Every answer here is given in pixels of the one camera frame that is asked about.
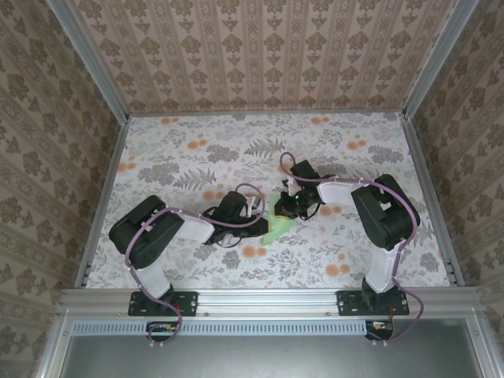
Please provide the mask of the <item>light green cloth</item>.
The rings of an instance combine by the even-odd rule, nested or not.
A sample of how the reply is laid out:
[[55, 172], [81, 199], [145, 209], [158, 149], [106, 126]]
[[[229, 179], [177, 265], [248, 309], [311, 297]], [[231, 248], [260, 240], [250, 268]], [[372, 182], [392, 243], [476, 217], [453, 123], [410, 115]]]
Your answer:
[[271, 194], [268, 198], [268, 214], [266, 219], [269, 223], [269, 230], [263, 235], [263, 246], [267, 246], [275, 242], [282, 235], [288, 233], [297, 225], [296, 220], [287, 219], [286, 217], [277, 216], [275, 214], [274, 205], [279, 199], [279, 194]]

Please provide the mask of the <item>floral table cover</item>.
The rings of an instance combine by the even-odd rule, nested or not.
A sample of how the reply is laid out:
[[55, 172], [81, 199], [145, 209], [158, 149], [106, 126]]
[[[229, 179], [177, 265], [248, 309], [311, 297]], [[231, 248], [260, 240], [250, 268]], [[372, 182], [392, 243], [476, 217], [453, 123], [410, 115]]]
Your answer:
[[[321, 175], [372, 180], [392, 175], [421, 217], [404, 250], [398, 280], [407, 287], [444, 287], [449, 279], [397, 113], [248, 114], [136, 117], [120, 158], [87, 286], [132, 288], [135, 283], [109, 230], [150, 195], [201, 212], [231, 190], [266, 198], [279, 192], [284, 169], [307, 160]], [[357, 211], [333, 203], [319, 208], [275, 242], [228, 240], [225, 247], [175, 240], [161, 256], [174, 287], [359, 287], [373, 246]]]

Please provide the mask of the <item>grey metal panel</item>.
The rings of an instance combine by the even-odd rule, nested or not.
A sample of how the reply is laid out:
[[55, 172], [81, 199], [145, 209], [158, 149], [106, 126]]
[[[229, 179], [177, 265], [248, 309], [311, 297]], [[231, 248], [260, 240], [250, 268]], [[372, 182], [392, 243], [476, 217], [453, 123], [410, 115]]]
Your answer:
[[461, 337], [372, 345], [361, 337], [77, 337], [61, 378], [483, 378]]

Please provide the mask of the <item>aluminium mounting rail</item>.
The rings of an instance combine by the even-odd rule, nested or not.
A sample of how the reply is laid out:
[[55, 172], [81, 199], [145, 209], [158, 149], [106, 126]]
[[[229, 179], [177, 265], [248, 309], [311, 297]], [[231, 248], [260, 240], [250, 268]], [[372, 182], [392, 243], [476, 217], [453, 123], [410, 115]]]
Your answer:
[[[480, 315], [484, 306], [474, 287], [409, 287], [424, 303], [424, 319]], [[336, 288], [198, 289], [198, 319], [322, 319], [338, 317]], [[128, 318], [132, 289], [65, 289], [57, 317]]]

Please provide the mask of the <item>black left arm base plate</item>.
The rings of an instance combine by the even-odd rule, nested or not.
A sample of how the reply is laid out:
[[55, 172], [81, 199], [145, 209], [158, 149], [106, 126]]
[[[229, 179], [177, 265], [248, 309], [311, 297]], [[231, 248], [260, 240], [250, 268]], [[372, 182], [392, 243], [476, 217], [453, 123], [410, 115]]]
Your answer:
[[[182, 316], [194, 317], [198, 308], [198, 292], [174, 291], [161, 298], [177, 308]], [[153, 302], [141, 291], [134, 291], [128, 306], [130, 317], [175, 317], [173, 310]]]

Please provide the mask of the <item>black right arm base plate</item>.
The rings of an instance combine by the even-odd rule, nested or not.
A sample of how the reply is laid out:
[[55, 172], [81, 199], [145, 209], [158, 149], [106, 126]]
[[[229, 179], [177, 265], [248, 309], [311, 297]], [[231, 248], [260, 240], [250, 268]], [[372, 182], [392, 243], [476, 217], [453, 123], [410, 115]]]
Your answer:
[[342, 317], [410, 314], [406, 294], [396, 287], [380, 294], [362, 290], [337, 291], [336, 297], [339, 315]]

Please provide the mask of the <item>aluminium side rail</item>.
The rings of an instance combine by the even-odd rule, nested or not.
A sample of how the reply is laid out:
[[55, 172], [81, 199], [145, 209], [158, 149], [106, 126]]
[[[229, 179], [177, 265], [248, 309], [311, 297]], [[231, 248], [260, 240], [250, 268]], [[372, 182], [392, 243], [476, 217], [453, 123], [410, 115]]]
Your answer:
[[98, 200], [97, 209], [94, 212], [93, 222], [91, 224], [87, 243], [83, 251], [80, 267], [74, 283], [75, 289], [81, 289], [87, 286], [87, 277], [89, 275], [92, 261], [98, 246], [98, 241], [101, 235], [103, 221], [106, 216], [106, 210], [109, 204], [110, 196], [113, 190], [114, 180], [120, 164], [120, 158], [125, 146], [128, 135], [128, 120], [119, 128], [117, 141], [113, 148], [113, 153], [103, 182], [102, 191]]
[[465, 280], [454, 251], [453, 243], [451, 242], [450, 234], [443, 217], [443, 211], [440, 207], [413, 122], [402, 113], [400, 113], [399, 116], [410, 155], [417, 172], [418, 181], [421, 186], [433, 231], [435, 232], [436, 240], [440, 247], [443, 264], [447, 271], [450, 285], [464, 287]]

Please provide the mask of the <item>aluminium corner post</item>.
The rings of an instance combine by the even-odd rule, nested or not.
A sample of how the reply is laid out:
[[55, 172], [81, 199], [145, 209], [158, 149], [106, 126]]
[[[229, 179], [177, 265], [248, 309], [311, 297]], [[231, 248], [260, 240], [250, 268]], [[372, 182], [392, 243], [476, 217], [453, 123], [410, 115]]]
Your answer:
[[47, 2], [87, 71], [91, 74], [91, 78], [101, 92], [102, 97], [106, 100], [117, 122], [121, 126], [126, 125], [129, 114], [127, 106], [120, 98], [113, 84], [112, 76], [106, 71], [106, 67], [101, 62], [98, 56], [98, 48], [92, 46], [91, 39], [87, 36], [84, 27], [78, 21], [67, 0], [47, 0]]
[[479, 0], [457, 0], [447, 19], [439, 38], [435, 42], [423, 69], [402, 108], [406, 119], [410, 119], [418, 111], [422, 101], [440, 73], [454, 44], [457, 42], [469, 18], [472, 16]]

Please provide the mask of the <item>aluminium lower frame bar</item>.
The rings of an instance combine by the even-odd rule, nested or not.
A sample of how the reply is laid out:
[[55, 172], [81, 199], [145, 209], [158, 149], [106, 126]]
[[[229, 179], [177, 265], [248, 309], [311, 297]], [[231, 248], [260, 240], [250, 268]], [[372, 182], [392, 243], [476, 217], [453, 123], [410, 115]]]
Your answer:
[[486, 313], [473, 309], [466, 324], [482, 377], [504, 378], [504, 360]]
[[74, 313], [58, 310], [40, 360], [36, 378], [60, 378], [72, 338]]

